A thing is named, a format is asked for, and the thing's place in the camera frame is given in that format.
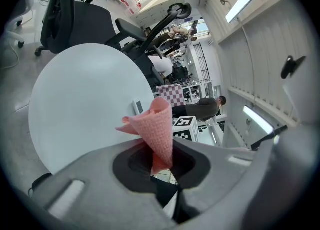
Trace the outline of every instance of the white round table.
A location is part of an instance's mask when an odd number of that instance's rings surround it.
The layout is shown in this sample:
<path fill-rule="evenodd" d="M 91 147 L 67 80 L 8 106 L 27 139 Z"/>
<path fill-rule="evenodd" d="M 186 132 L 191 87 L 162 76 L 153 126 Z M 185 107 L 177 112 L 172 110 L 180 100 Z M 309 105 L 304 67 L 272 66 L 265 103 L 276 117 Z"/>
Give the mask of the white round table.
<path fill-rule="evenodd" d="M 133 100 L 149 109 L 147 79 L 120 51 L 82 44 L 57 55 L 37 79 L 29 105 L 35 150 L 55 174 L 80 156 L 139 136 L 117 131 L 134 116 Z"/>

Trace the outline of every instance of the chair wheel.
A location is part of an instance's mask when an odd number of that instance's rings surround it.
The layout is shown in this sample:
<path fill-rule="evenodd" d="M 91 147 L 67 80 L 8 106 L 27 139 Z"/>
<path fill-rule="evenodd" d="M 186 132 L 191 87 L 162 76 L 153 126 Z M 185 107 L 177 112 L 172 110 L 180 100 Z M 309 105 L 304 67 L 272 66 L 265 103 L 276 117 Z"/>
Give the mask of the chair wheel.
<path fill-rule="evenodd" d="M 23 46 L 24 46 L 24 44 L 25 44 L 25 42 L 18 42 L 18 47 L 19 47 L 19 49 L 21 49 Z"/>
<path fill-rule="evenodd" d="M 41 51 L 37 49 L 37 50 L 35 51 L 34 55 L 35 55 L 36 57 L 40 57 L 40 56 L 41 56 Z"/>

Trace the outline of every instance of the person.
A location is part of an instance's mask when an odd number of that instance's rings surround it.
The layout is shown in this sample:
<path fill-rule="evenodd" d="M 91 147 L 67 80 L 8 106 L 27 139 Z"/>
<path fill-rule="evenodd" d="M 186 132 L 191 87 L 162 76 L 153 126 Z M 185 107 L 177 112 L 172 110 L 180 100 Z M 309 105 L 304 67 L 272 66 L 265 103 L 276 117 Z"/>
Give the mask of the person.
<path fill-rule="evenodd" d="M 153 49 L 153 46 L 156 46 L 157 48 L 160 47 L 160 45 L 162 43 L 164 43 L 166 40 L 169 40 L 169 39 L 173 39 L 175 38 L 175 35 L 176 34 L 180 34 L 182 36 L 186 36 L 186 37 L 191 37 L 190 39 L 190 42 L 191 43 L 192 41 L 196 41 L 198 38 L 197 37 L 194 37 L 195 34 L 197 34 L 198 31 L 197 29 L 195 28 L 191 28 L 190 30 L 186 29 L 186 28 L 176 28 L 175 26 L 172 26 L 172 29 L 170 30 L 170 32 L 167 32 L 165 34 L 162 34 L 160 35 L 159 37 L 155 38 L 151 44 L 149 45 L 148 47 L 148 50 L 152 50 Z"/>
<path fill-rule="evenodd" d="M 227 103 L 224 96 L 218 99 L 202 98 L 198 104 L 178 105 L 172 108 L 172 116 L 174 118 L 184 116 L 195 116 L 197 120 L 208 121 L 210 118 L 216 116 L 219 108 Z"/>
<path fill-rule="evenodd" d="M 153 63 L 155 70 L 161 74 L 162 78 L 166 78 L 172 74 L 174 65 L 169 58 L 162 57 L 161 59 L 159 56 L 149 56 L 149 59 Z"/>

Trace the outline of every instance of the ceiling light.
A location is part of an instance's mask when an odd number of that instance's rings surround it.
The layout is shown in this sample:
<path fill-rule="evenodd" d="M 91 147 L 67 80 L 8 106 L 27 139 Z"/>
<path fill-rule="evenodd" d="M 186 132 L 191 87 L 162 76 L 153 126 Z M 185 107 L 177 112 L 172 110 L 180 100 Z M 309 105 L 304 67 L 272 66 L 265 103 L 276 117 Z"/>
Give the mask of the ceiling light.
<path fill-rule="evenodd" d="M 214 142 L 217 143 L 215 134 L 213 132 L 212 132 L 212 136 L 213 136 Z"/>
<path fill-rule="evenodd" d="M 238 0 L 235 5 L 232 7 L 232 9 L 229 11 L 229 13 L 225 16 L 226 21 L 230 23 L 232 20 L 234 20 L 239 13 L 251 2 L 252 0 Z"/>
<path fill-rule="evenodd" d="M 274 131 L 274 128 L 259 114 L 255 111 L 252 111 L 246 105 L 243 107 L 243 111 L 252 119 L 254 120 L 267 134 L 270 134 Z"/>

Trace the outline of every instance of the gray floor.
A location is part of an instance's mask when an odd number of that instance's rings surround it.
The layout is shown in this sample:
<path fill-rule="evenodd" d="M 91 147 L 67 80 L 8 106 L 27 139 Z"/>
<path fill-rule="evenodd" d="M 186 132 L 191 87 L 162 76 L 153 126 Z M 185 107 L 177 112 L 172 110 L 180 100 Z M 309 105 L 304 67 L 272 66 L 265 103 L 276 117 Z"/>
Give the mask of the gray floor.
<path fill-rule="evenodd" d="M 117 18 L 133 23 L 113 1 L 95 0 L 92 4 L 110 11 L 116 33 L 119 32 L 115 24 Z M 28 123 L 33 87 L 41 71 L 55 57 L 49 51 L 43 51 L 41 57 L 35 56 L 36 48 L 41 45 L 46 8 L 44 2 L 40 4 L 35 0 L 32 12 L 23 16 L 23 23 L 31 21 L 15 28 L 14 32 L 25 39 L 23 48 L 19 49 L 17 41 L 9 41 L 6 37 L 0 40 L 0 68 L 14 65 L 17 61 L 9 42 L 20 59 L 16 67 L 0 70 L 0 164 L 12 185 L 25 193 L 37 178 L 48 173 L 36 153 Z"/>

